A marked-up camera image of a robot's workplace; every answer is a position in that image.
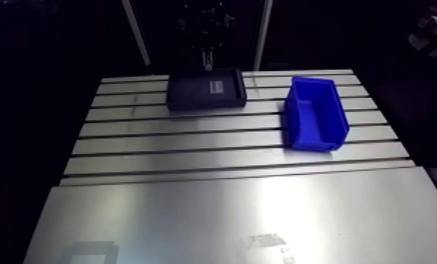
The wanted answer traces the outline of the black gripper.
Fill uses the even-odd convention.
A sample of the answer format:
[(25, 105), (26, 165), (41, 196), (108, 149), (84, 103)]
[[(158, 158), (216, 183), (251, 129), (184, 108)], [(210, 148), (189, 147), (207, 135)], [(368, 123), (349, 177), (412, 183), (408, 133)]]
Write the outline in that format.
[(186, 1), (183, 5), (182, 32), (187, 45), (198, 51), (213, 51), (224, 45), (236, 25), (226, 1)]

